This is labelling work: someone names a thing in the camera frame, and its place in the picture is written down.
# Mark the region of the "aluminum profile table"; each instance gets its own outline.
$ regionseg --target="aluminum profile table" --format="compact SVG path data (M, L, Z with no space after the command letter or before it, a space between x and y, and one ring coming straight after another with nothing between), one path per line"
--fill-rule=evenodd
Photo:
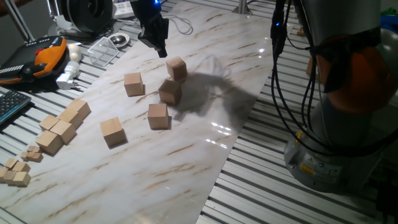
M179 1L193 2L232 11L238 0L169 0L162 10L168 12ZM254 3L254 16L272 18L275 3ZM308 45L306 38L295 35L300 28L294 14L289 23L294 25L290 39L297 47ZM82 94L106 69L119 59L135 42L141 29L125 24L119 32L130 36L131 42L106 67L93 66L87 54L90 45L79 46L82 59L79 90L48 91L45 86L23 93L32 97L34 106L20 111L13 120L0 129L0 167L10 157L24 151L41 132L39 122L48 114L58 116L65 107ZM288 104L299 116L299 106L308 82L305 74L310 54L286 43L279 59L279 79ZM0 87L0 94L7 89ZM315 95L313 105L318 103ZM218 177L197 223L355 223L355 216L374 218L377 190L365 187L355 199L335 197L306 189L289 175L283 160L283 149L289 134L272 104L271 78L264 84L248 121L244 125L226 164Z

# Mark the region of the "robot end effector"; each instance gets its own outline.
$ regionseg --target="robot end effector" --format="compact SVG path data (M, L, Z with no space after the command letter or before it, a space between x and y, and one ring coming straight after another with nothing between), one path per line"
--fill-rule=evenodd
M159 57L166 57L165 39L169 36L169 20L160 14L160 0L132 0L130 3L141 23L142 32L138 39L146 46L155 48Z

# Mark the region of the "small wooden block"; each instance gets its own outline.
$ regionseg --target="small wooden block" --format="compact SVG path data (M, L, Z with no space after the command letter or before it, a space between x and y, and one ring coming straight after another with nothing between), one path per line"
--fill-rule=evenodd
M19 187L26 187L29 184L31 177L27 172L17 172L14 177L13 184Z
M68 106L67 109L76 111L78 115L85 119L88 114L91 113L91 109L88 106L88 103L84 100L74 99Z
M31 156L29 157L29 160L30 160L30 161L33 161L33 162L42 162L42 160L43 160L43 154L42 154L41 152L33 153L33 155L31 155Z
M79 126L82 124L83 119L81 116L78 115L76 111L70 110L70 109L65 109L60 116L58 116L58 119L71 123L75 130L79 128Z
M14 168L15 164L17 164L18 160L14 158L10 158L7 160L7 162L4 164L4 167L8 169Z
M180 58L175 57L166 61L167 71L175 81L183 80L187 77L187 64Z
M59 121L58 118L48 115L42 122L39 123L39 126L42 128L43 131L50 130L57 122Z
M108 147L127 141L126 133L124 133L118 117L103 121L99 125Z
M305 36L304 31L303 31L303 27L301 27L298 31L297 31L297 35L299 36Z
M30 166L26 162L17 162L14 168L12 168L12 171L29 172Z
M169 128L167 104L151 104L148 109L148 122L152 130Z
M4 175L3 177L3 181L8 185L15 185L13 180L16 174L17 171L12 171L12 170L7 171L6 175Z
M53 155L63 146L61 138L50 131L44 131L43 134L37 138L36 143L41 149Z
M0 169L0 183L4 183L4 176L7 174L8 168Z
M159 88L159 95L162 102L175 106L181 100L181 85L177 82L165 80Z
M144 84L142 83L141 73L131 73L124 75L124 88L127 96L138 96L144 94Z
M68 144L76 136L76 130L72 124L64 121L59 121L50 131L58 134L64 144Z
M23 152L23 153L21 154L21 159L22 159L23 161L29 161L29 159L27 158L27 154L28 154L28 152Z

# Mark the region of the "black keyboard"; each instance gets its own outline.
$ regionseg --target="black keyboard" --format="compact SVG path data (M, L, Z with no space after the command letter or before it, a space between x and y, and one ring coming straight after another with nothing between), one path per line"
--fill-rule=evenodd
M30 97L11 90L0 96L0 124L3 124L30 101Z

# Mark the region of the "yellow sticker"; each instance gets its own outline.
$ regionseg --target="yellow sticker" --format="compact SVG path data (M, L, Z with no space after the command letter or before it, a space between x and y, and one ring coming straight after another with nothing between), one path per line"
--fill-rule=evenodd
M299 131L299 132L297 133L297 135L296 135L296 136L298 137L298 139L300 139L302 135L303 135L303 132L302 132L302 131ZM299 144L299 141L298 141L298 140L296 140L296 142L295 142L295 144L294 144L294 145L296 146L296 145L298 145L298 144Z
M313 169L311 169L311 167L305 165L305 164L301 164L300 166L300 170L302 170L303 172L305 172L308 175L313 175Z

